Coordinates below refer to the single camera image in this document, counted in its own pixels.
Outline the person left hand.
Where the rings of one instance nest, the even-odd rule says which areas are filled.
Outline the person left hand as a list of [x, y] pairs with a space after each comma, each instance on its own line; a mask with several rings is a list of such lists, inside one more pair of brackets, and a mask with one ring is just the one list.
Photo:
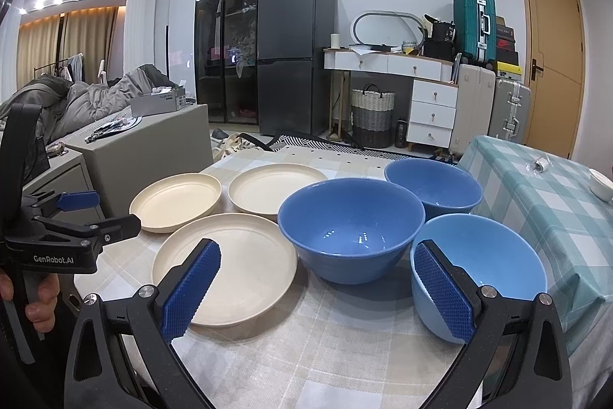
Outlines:
[[25, 307], [25, 314], [38, 333], [48, 333], [53, 329], [59, 293], [58, 275], [51, 273], [38, 285], [38, 297]]

